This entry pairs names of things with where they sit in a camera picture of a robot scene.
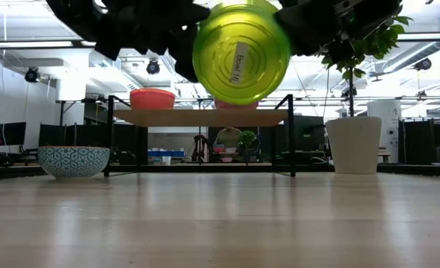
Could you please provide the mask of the patterned ceramic bowl yellow inside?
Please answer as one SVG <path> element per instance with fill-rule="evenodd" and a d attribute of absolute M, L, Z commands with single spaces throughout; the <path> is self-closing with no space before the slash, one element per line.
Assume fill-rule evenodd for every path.
<path fill-rule="evenodd" d="M 249 104 L 234 104 L 234 103 L 228 103 L 224 100 L 214 100 L 214 105 L 216 109 L 257 109 L 258 102 L 253 102 Z"/>

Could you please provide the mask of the teal ceramic bowl orange inside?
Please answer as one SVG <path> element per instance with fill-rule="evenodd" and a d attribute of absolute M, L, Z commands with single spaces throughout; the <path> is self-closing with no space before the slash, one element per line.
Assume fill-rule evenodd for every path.
<path fill-rule="evenodd" d="M 44 146 L 38 148 L 41 168 L 56 179 L 89 178 L 108 164 L 110 149 L 106 147 Z"/>

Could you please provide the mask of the orange plastic bowl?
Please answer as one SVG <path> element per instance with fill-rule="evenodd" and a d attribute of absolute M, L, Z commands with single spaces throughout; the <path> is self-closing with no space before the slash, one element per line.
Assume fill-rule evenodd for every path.
<path fill-rule="evenodd" d="M 175 94 L 163 89 L 143 88 L 130 92 L 132 109 L 172 109 L 175 100 Z"/>

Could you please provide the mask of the black background monitor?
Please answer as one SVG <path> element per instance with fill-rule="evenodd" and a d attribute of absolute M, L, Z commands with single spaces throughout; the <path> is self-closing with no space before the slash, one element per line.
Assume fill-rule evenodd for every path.
<path fill-rule="evenodd" d="M 23 145 L 26 126 L 25 122 L 0 124 L 0 145 Z"/>

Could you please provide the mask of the small background plant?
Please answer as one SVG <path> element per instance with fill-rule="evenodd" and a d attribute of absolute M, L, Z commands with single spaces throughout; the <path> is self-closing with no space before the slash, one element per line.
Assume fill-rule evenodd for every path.
<path fill-rule="evenodd" d="M 258 137 L 252 131 L 245 130 L 239 135 L 238 146 L 241 156 L 252 156 L 257 148 Z"/>

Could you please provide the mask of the black tripod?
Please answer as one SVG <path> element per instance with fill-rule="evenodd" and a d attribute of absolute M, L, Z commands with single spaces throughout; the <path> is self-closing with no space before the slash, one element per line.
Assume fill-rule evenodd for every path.
<path fill-rule="evenodd" d="M 191 155 L 193 162 L 207 162 L 211 150 L 213 150 L 212 143 L 204 135 L 194 136 L 194 150 Z"/>

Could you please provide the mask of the wooden shelf with black legs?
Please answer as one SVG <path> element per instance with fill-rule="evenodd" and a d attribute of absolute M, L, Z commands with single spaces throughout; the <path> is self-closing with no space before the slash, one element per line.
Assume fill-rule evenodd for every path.
<path fill-rule="evenodd" d="M 153 110 L 116 110 L 114 104 L 129 104 L 114 95 L 107 99 L 107 125 L 105 145 L 111 149 L 114 134 L 114 119 L 120 118 L 137 127 L 270 127 L 274 128 L 285 120 L 288 125 L 288 150 L 292 153 L 296 141 L 294 136 L 293 102 L 295 98 L 288 94 L 274 109 L 153 109 Z"/>

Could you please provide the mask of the green plastic bowl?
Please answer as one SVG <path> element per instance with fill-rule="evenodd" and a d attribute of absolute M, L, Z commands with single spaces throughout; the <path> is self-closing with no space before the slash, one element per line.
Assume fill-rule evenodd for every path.
<path fill-rule="evenodd" d="M 198 26 L 192 63 L 216 99 L 245 105 L 274 92 L 287 72 L 291 44 L 267 0 L 225 0 Z"/>

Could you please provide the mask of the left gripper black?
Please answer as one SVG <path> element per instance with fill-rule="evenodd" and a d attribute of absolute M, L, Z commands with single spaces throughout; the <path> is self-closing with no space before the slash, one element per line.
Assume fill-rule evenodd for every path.
<path fill-rule="evenodd" d="M 210 9 L 194 0 L 101 0 L 107 12 L 96 30 L 95 50 L 115 60 L 122 48 L 141 54 L 152 51 L 176 55 L 175 69 L 198 83 L 193 65 L 197 23 L 207 19 Z"/>

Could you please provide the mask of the person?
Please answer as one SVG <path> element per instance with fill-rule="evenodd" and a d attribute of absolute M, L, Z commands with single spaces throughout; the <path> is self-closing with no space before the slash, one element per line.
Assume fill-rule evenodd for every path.
<path fill-rule="evenodd" d="M 215 144 L 222 144 L 224 147 L 237 147 L 241 130 L 235 127 L 225 127 L 217 134 Z"/>

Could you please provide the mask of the white cylindrical machine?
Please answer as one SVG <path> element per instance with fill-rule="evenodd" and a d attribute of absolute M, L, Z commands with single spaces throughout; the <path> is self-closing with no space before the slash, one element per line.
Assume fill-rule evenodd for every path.
<path fill-rule="evenodd" d="M 381 120 L 379 151 L 390 153 L 388 163 L 398 163 L 401 102 L 399 100 L 371 101 L 367 106 L 367 116 Z"/>

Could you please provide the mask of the blue storage bins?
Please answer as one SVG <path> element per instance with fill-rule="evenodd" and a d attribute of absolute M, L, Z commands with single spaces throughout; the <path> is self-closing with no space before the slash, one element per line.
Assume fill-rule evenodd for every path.
<path fill-rule="evenodd" d="M 147 152 L 147 155 L 149 157 L 170 156 L 170 157 L 182 158 L 182 157 L 185 156 L 185 152 L 181 151 L 181 150 L 160 150 L 160 151 L 150 150 L 150 151 Z"/>

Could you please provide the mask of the black metal table frame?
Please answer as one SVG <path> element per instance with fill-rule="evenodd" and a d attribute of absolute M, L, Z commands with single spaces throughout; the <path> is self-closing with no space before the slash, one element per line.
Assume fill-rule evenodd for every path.
<path fill-rule="evenodd" d="M 103 173 L 326 173 L 333 172 L 332 165 L 296 165 L 294 170 L 289 165 L 171 165 L 171 166 L 111 166 Z M 439 176 L 439 165 L 392 165 L 379 164 L 379 173 L 406 175 Z M 0 179 L 13 179 L 26 176 L 41 176 L 45 171 L 39 166 L 0 167 Z"/>

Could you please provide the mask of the ceiling light strip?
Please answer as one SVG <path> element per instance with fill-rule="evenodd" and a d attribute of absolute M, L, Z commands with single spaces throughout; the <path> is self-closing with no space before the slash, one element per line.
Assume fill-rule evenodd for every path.
<path fill-rule="evenodd" d="M 399 42 L 440 42 L 440 32 L 437 33 L 403 33 L 398 35 Z"/>
<path fill-rule="evenodd" d="M 64 48 L 72 46 L 72 42 L 69 41 L 0 42 L 0 48 Z"/>

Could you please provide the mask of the green leafy plant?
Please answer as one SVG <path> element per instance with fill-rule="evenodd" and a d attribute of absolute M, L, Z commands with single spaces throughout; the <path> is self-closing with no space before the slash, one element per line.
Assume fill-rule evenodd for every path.
<path fill-rule="evenodd" d="M 354 117 L 354 78 L 366 75 L 361 69 L 362 62 L 367 56 L 382 60 L 393 48 L 397 48 L 398 36 L 404 34 L 404 25 L 408 26 L 413 19 L 397 14 L 389 17 L 377 26 L 368 36 L 339 38 L 319 49 L 317 56 L 323 56 L 322 64 L 326 69 L 336 66 L 343 80 L 348 82 L 346 97 L 349 102 L 349 115 Z"/>

